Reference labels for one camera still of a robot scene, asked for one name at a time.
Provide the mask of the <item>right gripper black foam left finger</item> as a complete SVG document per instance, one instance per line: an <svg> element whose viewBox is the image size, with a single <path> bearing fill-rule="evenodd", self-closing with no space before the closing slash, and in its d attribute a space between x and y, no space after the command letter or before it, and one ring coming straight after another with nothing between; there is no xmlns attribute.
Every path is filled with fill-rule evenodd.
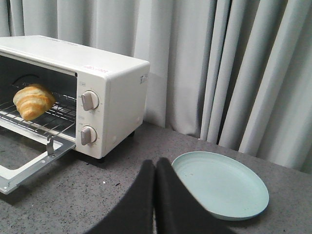
<svg viewBox="0 0 312 234"><path fill-rule="evenodd" d="M152 234L155 167L145 160L119 203L88 234Z"/></svg>

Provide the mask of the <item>right gripper black foam right finger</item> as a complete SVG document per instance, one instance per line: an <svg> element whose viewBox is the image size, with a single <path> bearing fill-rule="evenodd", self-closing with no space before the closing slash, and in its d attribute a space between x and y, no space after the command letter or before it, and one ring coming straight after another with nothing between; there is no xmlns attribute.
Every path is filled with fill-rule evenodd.
<svg viewBox="0 0 312 234"><path fill-rule="evenodd" d="M164 157L156 164L155 213L159 234L234 233L191 195Z"/></svg>

